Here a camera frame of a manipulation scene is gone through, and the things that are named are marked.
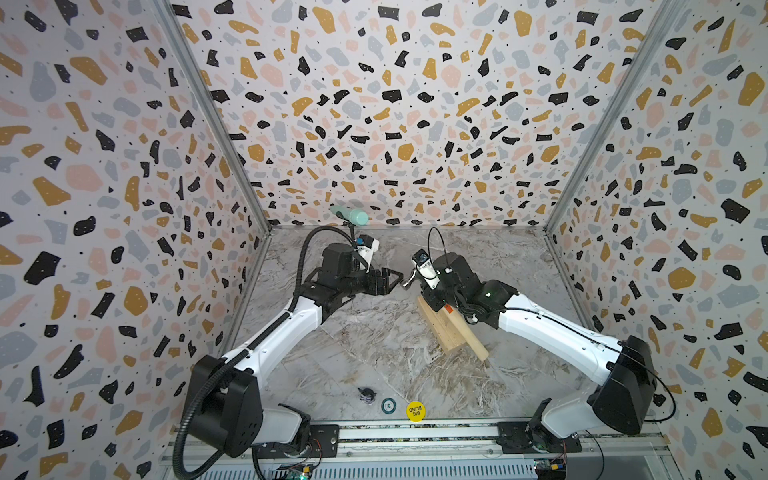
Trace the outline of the wooden handle claw hammer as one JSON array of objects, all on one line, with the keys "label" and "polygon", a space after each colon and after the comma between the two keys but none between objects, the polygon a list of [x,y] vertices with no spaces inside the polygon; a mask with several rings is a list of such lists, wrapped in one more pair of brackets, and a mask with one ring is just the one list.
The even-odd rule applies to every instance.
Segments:
[{"label": "wooden handle claw hammer", "polygon": [[[415,268],[413,268],[409,278],[402,283],[402,286],[405,289],[408,289],[416,280],[422,282],[424,279],[418,274]],[[451,308],[449,305],[446,305],[436,313],[441,319],[449,320],[456,327],[458,332],[465,338],[465,345],[467,345],[474,352],[480,362],[484,362],[488,359],[488,350],[472,332],[464,315],[462,315],[458,310]]]}]

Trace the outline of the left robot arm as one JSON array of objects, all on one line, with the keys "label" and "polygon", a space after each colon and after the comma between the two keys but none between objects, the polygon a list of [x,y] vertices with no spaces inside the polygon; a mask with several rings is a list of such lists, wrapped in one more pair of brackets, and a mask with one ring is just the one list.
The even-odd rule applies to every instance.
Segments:
[{"label": "left robot arm", "polygon": [[189,438],[213,448],[206,467],[263,445],[289,456],[308,452],[310,416],[285,404],[265,404],[262,391],[284,357],[333,313],[359,295],[386,296],[402,281],[397,270],[373,267],[372,255],[364,245],[328,245],[319,267],[297,273],[293,297],[262,330],[221,357],[206,355],[197,362],[173,444],[177,476],[185,474]]}]

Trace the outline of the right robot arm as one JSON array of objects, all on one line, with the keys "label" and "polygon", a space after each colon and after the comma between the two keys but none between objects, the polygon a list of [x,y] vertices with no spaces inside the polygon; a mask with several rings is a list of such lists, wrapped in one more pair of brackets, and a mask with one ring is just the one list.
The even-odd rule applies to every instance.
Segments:
[{"label": "right robot arm", "polygon": [[484,323],[522,337],[575,367],[592,383],[558,400],[543,400],[526,433],[539,448],[579,431],[605,426],[637,435],[658,385],[648,344],[624,340],[579,326],[535,303],[499,280],[482,281],[456,253],[431,259],[420,249],[412,257],[425,301],[435,311],[445,306],[469,324]]}]

